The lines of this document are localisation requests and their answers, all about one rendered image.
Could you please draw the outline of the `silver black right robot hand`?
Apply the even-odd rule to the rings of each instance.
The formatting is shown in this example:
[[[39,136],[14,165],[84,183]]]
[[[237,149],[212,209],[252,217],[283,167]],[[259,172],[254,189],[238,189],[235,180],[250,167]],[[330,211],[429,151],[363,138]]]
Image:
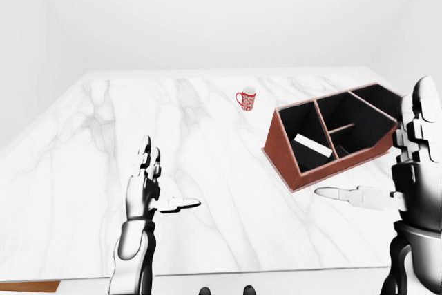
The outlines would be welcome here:
[[[359,186],[320,187],[317,195],[364,209],[397,209],[409,225],[442,231],[442,106],[434,80],[418,80],[411,96],[400,103],[401,116],[393,134],[401,153],[392,166],[395,190]]]

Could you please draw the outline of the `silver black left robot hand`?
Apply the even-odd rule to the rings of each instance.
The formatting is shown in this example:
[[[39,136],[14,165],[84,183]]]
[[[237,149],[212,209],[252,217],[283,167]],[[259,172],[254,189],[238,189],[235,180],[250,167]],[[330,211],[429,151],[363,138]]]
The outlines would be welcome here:
[[[160,197],[160,159],[160,150],[153,147],[151,138],[145,135],[134,159],[126,190],[128,220],[151,220],[156,212],[177,213],[201,205],[196,198]]]

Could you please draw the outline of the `red-brown desk caddy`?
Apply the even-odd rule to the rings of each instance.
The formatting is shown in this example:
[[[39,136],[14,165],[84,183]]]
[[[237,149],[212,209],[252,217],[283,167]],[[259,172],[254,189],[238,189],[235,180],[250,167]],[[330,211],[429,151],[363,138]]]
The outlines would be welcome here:
[[[285,184],[297,191],[387,153],[396,130],[401,95],[372,83],[276,108],[264,154]],[[290,141],[323,134],[335,160],[301,172]]]

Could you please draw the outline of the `black book with white pages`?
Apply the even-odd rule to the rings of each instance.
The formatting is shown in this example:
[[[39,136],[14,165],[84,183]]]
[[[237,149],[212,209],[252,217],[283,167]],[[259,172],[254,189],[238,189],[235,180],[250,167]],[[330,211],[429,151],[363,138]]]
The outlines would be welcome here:
[[[290,141],[301,172],[306,172],[334,161],[335,155],[327,138],[321,135],[298,133]]]

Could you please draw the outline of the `brown wooden strip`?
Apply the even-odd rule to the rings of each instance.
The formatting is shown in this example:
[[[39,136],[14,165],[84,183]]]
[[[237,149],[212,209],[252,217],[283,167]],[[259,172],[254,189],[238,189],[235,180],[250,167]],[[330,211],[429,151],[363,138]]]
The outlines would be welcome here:
[[[0,291],[6,292],[48,292],[54,293],[60,280],[41,280],[26,282],[0,282]]]

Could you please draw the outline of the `red white patterned mug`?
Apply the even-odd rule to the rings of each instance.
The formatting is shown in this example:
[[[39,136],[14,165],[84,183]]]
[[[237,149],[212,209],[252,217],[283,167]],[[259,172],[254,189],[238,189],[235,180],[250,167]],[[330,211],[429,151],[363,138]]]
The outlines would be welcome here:
[[[256,89],[252,86],[244,87],[241,92],[236,93],[236,101],[244,111],[251,111],[253,109],[255,98]]]

